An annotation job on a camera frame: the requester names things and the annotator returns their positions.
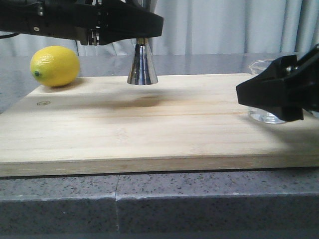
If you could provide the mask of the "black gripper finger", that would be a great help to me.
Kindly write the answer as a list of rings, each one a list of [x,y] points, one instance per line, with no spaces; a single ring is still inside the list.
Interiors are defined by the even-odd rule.
[[[164,18],[155,14],[155,0],[103,0],[98,10],[98,44],[162,35]]]

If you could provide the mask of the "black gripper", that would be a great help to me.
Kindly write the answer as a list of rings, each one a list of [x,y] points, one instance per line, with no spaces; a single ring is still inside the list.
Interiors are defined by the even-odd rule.
[[[296,55],[274,60],[261,74],[237,85],[236,93],[239,104],[281,121],[303,120],[302,109],[318,112],[319,45],[298,60]]]
[[[1,38],[18,34],[70,39],[88,45],[98,25],[92,0],[2,0]]]

